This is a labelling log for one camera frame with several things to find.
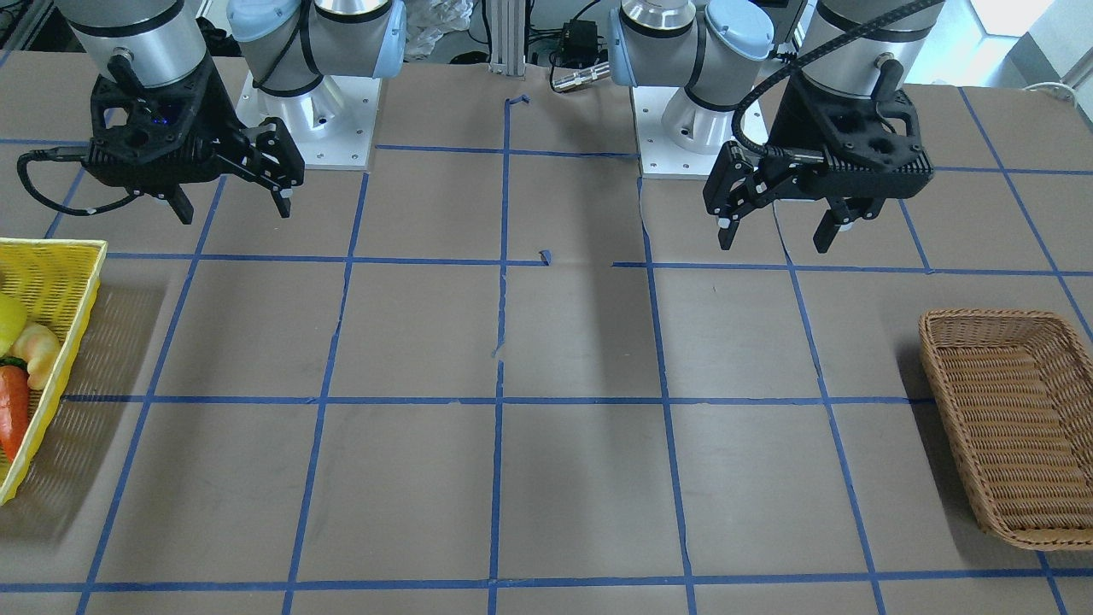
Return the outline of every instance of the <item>grid square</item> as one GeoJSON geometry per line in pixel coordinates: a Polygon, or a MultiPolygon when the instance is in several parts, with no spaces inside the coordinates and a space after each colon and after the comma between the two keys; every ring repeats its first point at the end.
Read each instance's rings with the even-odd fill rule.
{"type": "Polygon", "coordinates": [[[695,575],[866,569],[823,407],[674,406],[672,416],[695,575]]]}
{"type": "MultiPolygon", "coordinates": [[[[564,74],[557,71],[555,78],[564,74]]],[[[527,67],[528,104],[510,109],[510,144],[517,150],[636,153],[630,87],[598,83],[564,95],[551,92],[550,70],[527,67]]]]}
{"type": "Polygon", "coordinates": [[[900,201],[884,201],[881,214],[873,220],[858,220],[854,227],[839,233],[826,253],[816,251],[812,235],[827,210],[827,201],[775,203],[775,215],[781,237],[797,264],[848,267],[914,267],[922,265],[915,247],[910,226],[900,201]]]}
{"type": "Polygon", "coordinates": [[[526,88],[484,66],[403,64],[398,79],[384,81],[375,142],[386,145],[502,147],[505,98],[526,88]],[[459,92],[443,102],[427,92],[459,92]]]}
{"type": "MultiPolygon", "coordinates": [[[[57,215],[51,209],[34,200],[23,189],[15,173],[19,156],[43,145],[0,144],[0,237],[46,236],[49,224],[57,215]]],[[[31,181],[42,193],[61,202],[80,169],[79,164],[32,163],[27,166],[31,181]]]]}
{"type": "Polygon", "coordinates": [[[505,394],[659,398],[644,269],[508,269],[505,394]]]}
{"type": "Polygon", "coordinates": [[[833,397],[931,398],[918,339],[928,310],[1009,307],[1078,321],[1049,275],[802,271],[800,282],[833,397]]]}
{"type": "Polygon", "coordinates": [[[930,162],[937,166],[998,166],[960,90],[952,85],[907,83],[904,91],[918,111],[922,145],[930,162]]]}
{"type": "Polygon", "coordinates": [[[500,258],[501,170],[500,154],[376,150],[356,255],[500,258]]]}
{"type": "Polygon", "coordinates": [[[0,70],[0,138],[86,140],[97,76],[84,54],[12,52],[0,70]]]}
{"type": "Polygon", "coordinates": [[[72,593],[0,593],[0,612],[4,615],[40,615],[42,613],[75,613],[80,594],[72,593]]]}
{"type": "Polygon", "coordinates": [[[1059,593],[1062,594],[1062,603],[1067,606],[1067,613],[1078,615],[1079,613],[1093,613],[1093,582],[1090,578],[1082,579],[1060,579],[1056,578],[1059,593]]]}
{"type": "Polygon", "coordinates": [[[92,594],[86,613],[273,615],[281,612],[283,601],[282,592],[109,592],[92,594]]]}
{"type": "Polygon", "coordinates": [[[1012,175],[1021,200],[1062,270],[1093,270],[1093,176],[1012,175]]]}
{"type": "Polygon", "coordinates": [[[230,177],[204,251],[345,256],[361,180],[359,172],[308,169],[293,189],[292,215],[281,217],[269,190],[230,177]]]}
{"type": "Polygon", "coordinates": [[[660,406],[505,406],[500,575],[680,575],[660,406]]]}
{"type": "Polygon", "coordinates": [[[353,267],[331,395],[493,398],[498,267],[353,267]]]}
{"type": "Polygon", "coordinates": [[[633,159],[513,156],[508,256],[555,262],[644,261],[633,159]]]}
{"type": "Polygon", "coordinates": [[[189,260],[107,257],[66,393],[148,392],[189,265],[189,260]]]}
{"type": "Polygon", "coordinates": [[[875,615],[869,583],[763,583],[698,586],[698,613],[808,613],[809,615],[875,615]]]}
{"type": "Polygon", "coordinates": [[[481,615],[486,612],[487,600],[485,590],[303,591],[293,598],[292,612],[293,615],[481,615]]]}
{"type": "Polygon", "coordinates": [[[773,208],[741,222],[732,249],[717,243],[717,218],[706,213],[704,181],[643,179],[642,214],[656,262],[749,262],[785,264],[773,208]]]}
{"type": "Polygon", "coordinates": [[[16,497],[0,508],[4,583],[87,579],[139,416],[140,404],[61,402],[16,497]]]}
{"type": "Polygon", "coordinates": [[[837,406],[835,416],[877,570],[1039,567],[979,530],[935,406],[837,406]]]}
{"type": "MultiPolygon", "coordinates": [[[[216,193],[216,181],[183,186],[193,204],[193,223],[183,224],[165,202],[140,197],[129,204],[101,215],[63,215],[57,226],[57,238],[96,238],[109,241],[111,252],[192,253],[216,193]]],[[[58,196],[63,191],[54,188],[58,196]]],[[[102,206],[124,197],[124,188],[98,182],[90,174],[80,179],[70,206],[102,206]]]]}
{"type": "Polygon", "coordinates": [[[344,269],[341,262],[202,261],[156,393],[318,395],[344,269]]]}
{"type": "Polygon", "coordinates": [[[299,578],[487,577],[493,441],[493,407],[329,407],[299,578]]]}
{"type": "Polygon", "coordinates": [[[787,272],[658,269],[656,274],[673,398],[819,397],[787,272]]]}
{"type": "Polygon", "coordinates": [[[1093,170],[1093,139],[1071,103],[1020,90],[964,92],[1007,168],[1093,170]]]}
{"type": "Polygon", "coordinates": [[[663,615],[686,613],[686,590],[666,588],[520,588],[497,592],[497,615],[663,615]]]}
{"type": "Polygon", "coordinates": [[[939,172],[907,211],[932,267],[1049,269],[1000,173],[939,172]]]}
{"type": "Polygon", "coordinates": [[[283,581],[314,426],[307,406],[153,404],[98,580],[283,581]]]}
{"type": "Polygon", "coordinates": [[[1045,579],[939,579],[881,583],[891,615],[1044,615],[1057,613],[1045,579]]]}

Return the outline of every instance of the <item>cord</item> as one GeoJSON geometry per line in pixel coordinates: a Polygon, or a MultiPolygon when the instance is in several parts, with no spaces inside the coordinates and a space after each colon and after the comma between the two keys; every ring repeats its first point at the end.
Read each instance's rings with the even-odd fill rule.
{"type": "Polygon", "coordinates": [[[296,17],[296,25],[293,26],[292,34],[289,35],[289,40],[286,40],[284,46],[281,47],[281,50],[278,51],[277,57],[273,58],[273,63],[270,64],[270,68],[269,70],[266,71],[266,74],[263,74],[261,79],[255,80],[254,82],[255,90],[261,87],[262,85],[266,85],[266,82],[268,82],[270,78],[273,76],[273,71],[275,71],[277,67],[281,64],[281,60],[283,60],[284,57],[289,55],[289,49],[291,49],[292,44],[296,42],[296,36],[299,35],[301,25],[304,23],[304,20],[306,19],[305,11],[309,11],[310,8],[312,8],[310,2],[306,2],[299,7],[299,13],[298,16],[296,17]]]}
{"type": "MultiPolygon", "coordinates": [[[[884,27],[885,25],[906,19],[910,15],[914,15],[915,13],[925,11],[930,7],[935,7],[942,2],[944,2],[944,0],[916,0],[914,2],[908,2],[907,4],[904,4],[898,9],[893,9],[877,19],[873,19],[863,24],[855,26],[854,28],[843,33],[839,36],[836,36],[835,38],[832,38],[827,43],[824,43],[823,45],[816,47],[815,49],[809,51],[808,54],[804,54],[803,56],[798,57],[788,64],[775,71],[774,74],[766,78],[762,83],[752,88],[752,91],[749,92],[748,95],[744,96],[739,104],[737,104],[737,109],[738,110],[747,109],[748,107],[752,106],[752,104],[755,100],[757,100],[760,96],[767,93],[771,90],[771,87],[774,87],[774,85],[777,84],[779,81],[786,79],[790,74],[800,72],[800,70],[806,66],[814,62],[815,60],[819,60],[820,58],[831,54],[832,51],[835,51],[836,49],[839,49],[850,44],[851,42],[861,38],[862,36],[868,36],[869,34],[877,32],[878,29],[884,27]]],[[[781,147],[760,144],[749,139],[743,131],[743,117],[744,114],[742,113],[732,114],[732,135],[736,137],[737,141],[739,141],[741,145],[748,147],[749,150],[755,152],[761,156],[771,155],[772,153],[778,153],[779,155],[785,153],[785,150],[783,150],[781,147]]]]}
{"type": "MultiPolygon", "coordinates": [[[[580,15],[584,15],[588,11],[588,9],[591,9],[592,7],[595,7],[596,4],[599,4],[599,3],[600,3],[600,0],[592,0],[591,2],[585,4],[585,8],[581,9],[581,10],[579,10],[579,11],[577,11],[577,14],[573,15],[573,19],[569,20],[569,21],[571,22],[575,22],[575,21],[579,20],[580,15]]],[[[559,29],[559,32],[557,32],[557,37],[560,39],[562,37],[562,31],[561,29],[559,29]]],[[[550,61],[550,73],[546,74],[546,83],[550,84],[551,91],[554,92],[555,94],[565,94],[565,92],[560,92],[556,87],[554,87],[554,69],[557,68],[557,63],[555,62],[555,60],[557,59],[556,51],[555,52],[551,52],[551,55],[548,56],[546,59],[550,61]]]]}
{"type": "Polygon", "coordinates": [[[19,180],[23,184],[27,193],[34,197],[34,200],[40,202],[42,204],[52,209],[54,211],[59,211],[61,213],[67,213],[69,215],[95,215],[97,213],[106,213],[107,211],[113,211],[119,206],[129,204],[130,202],[137,200],[134,194],[126,194],[124,198],[118,199],[111,203],[104,204],[103,206],[93,206],[91,209],[72,209],[64,206],[63,204],[50,200],[49,197],[43,194],[34,187],[34,182],[31,181],[31,175],[26,170],[26,166],[33,162],[75,162],[83,157],[83,147],[52,147],[49,150],[33,150],[26,152],[25,154],[19,156],[19,161],[15,164],[15,170],[19,173],[19,180]]]}

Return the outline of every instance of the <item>orange carrot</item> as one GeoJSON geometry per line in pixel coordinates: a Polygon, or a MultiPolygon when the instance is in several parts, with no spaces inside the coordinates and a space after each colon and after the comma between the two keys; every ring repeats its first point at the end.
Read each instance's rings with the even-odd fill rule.
{"type": "Polygon", "coordinates": [[[11,359],[0,364],[0,448],[8,461],[15,459],[30,425],[31,389],[27,375],[11,359]]]}

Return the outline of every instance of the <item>black cable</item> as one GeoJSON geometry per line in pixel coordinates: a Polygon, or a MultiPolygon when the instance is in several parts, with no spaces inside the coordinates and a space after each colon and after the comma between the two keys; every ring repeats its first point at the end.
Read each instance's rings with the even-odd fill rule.
{"type": "Polygon", "coordinates": [[[19,180],[23,184],[23,188],[26,189],[27,193],[34,197],[34,200],[40,202],[42,204],[52,209],[54,211],[59,211],[61,213],[67,213],[69,215],[95,215],[98,213],[106,213],[107,211],[113,211],[119,206],[129,204],[130,202],[137,200],[136,194],[126,194],[124,198],[118,199],[111,203],[104,204],[103,206],[93,206],[91,209],[72,209],[70,206],[64,206],[63,204],[56,202],[49,197],[43,194],[34,187],[34,182],[31,181],[31,175],[26,170],[26,166],[33,162],[74,162],[80,159],[80,154],[75,153],[81,147],[64,147],[64,150],[71,150],[66,153],[62,147],[52,147],[49,150],[33,150],[26,152],[25,154],[19,156],[19,161],[15,164],[15,170],[19,173],[19,180]]]}
{"type": "Polygon", "coordinates": [[[482,25],[485,26],[485,46],[486,46],[486,50],[490,54],[490,57],[493,58],[493,33],[490,32],[490,17],[487,17],[486,14],[485,14],[487,10],[489,10],[489,7],[486,7],[485,2],[483,2],[482,3],[482,25]]]}
{"type": "Polygon", "coordinates": [[[284,57],[289,55],[289,49],[291,49],[292,44],[296,42],[296,36],[299,35],[299,29],[304,23],[304,20],[307,19],[305,11],[309,11],[310,8],[312,8],[310,2],[305,2],[299,7],[299,13],[296,17],[296,25],[293,26],[292,34],[289,35],[289,40],[285,42],[284,46],[281,47],[281,50],[278,51],[277,57],[273,58],[273,63],[270,64],[270,68],[269,70],[266,71],[266,74],[262,75],[261,79],[255,80],[254,82],[255,90],[261,87],[262,85],[266,85],[266,82],[268,82],[270,78],[273,76],[273,71],[275,71],[277,67],[281,64],[281,60],[283,60],[284,57]]]}
{"type": "MultiPolygon", "coordinates": [[[[777,84],[779,81],[789,76],[790,74],[794,74],[795,72],[799,72],[806,66],[814,62],[815,60],[819,60],[820,58],[831,54],[832,51],[835,51],[836,49],[839,49],[853,43],[854,40],[857,40],[858,38],[868,36],[873,32],[877,32],[878,29],[884,27],[885,25],[895,23],[900,20],[907,19],[910,15],[914,15],[915,13],[925,11],[930,7],[935,7],[942,2],[944,2],[944,0],[916,0],[915,2],[908,2],[907,4],[904,4],[898,9],[893,9],[874,20],[868,21],[863,24],[859,24],[854,28],[843,33],[842,35],[832,38],[827,43],[824,43],[823,45],[816,47],[815,49],[809,51],[808,54],[798,57],[794,61],[789,62],[788,64],[775,71],[774,74],[772,74],[771,76],[766,78],[762,83],[752,88],[752,91],[749,92],[748,95],[740,100],[740,103],[737,105],[737,110],[738,111],[747,110],[748,107],[752,106],[752,104],[760,98],[760,96],[769,91],[771,87],[774,87],[774,85],[777,84]]],[[[781,147],[771,147],[768,145],[760,144],[749,139],[743,131],[743,117],[744,117],[743,113],[732,114],[732,135],[737,139],[737,141],[740,142],[741,145],[757,153],[759,155],[771,155],[772,153],[775,152],[784,153],[781,147]]]]}

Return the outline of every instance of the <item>plastic basket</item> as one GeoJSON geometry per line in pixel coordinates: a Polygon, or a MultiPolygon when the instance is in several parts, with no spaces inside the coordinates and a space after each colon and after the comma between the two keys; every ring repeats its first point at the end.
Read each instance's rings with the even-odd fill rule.
{"type": "Polygon", "coordinates": [[[57,413],[87,329],[105,258],[104,240],[0,238],[0,292],[21,299],[30,319],[61,341],[46,387],[31,392],[31,425],[19,453],[9,460],[0,452],[0,505],[15,496],[57,413]]]}
{"type": "Polygon", "coordinates": [[[1093,548],[1093,366],[1048,312],[939,310],[922,365],[979,527],[1029,549],[1093,548]]]}

